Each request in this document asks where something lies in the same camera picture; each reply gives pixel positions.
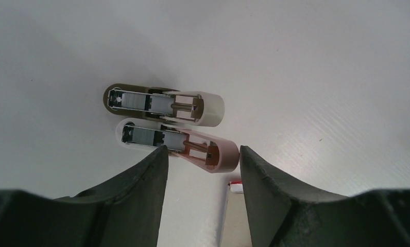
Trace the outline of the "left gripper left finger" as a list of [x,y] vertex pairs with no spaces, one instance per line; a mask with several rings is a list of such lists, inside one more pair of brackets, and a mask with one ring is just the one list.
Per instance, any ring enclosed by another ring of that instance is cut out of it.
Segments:
[[156,246],[167,177],[161,146],[74,197],[0,190],[0,246]]

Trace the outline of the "pink white stapler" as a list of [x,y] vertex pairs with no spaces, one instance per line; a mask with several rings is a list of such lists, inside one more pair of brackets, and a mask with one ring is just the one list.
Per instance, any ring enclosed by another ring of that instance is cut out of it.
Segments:
[[233,141],[167,124],[161,124],[158,129],[140,127],[131,118],[117,125],[115,137],[127,149],[154,151],[166,146],[169,155],[182,158],[209,173],[235,170],[240,157],[238,146]]

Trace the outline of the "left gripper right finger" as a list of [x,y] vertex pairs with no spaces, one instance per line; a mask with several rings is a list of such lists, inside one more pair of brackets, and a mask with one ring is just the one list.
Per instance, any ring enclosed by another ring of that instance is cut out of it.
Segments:
[[346,197],[305,183],[241,146],[253,246],[410,246],[410,189]]

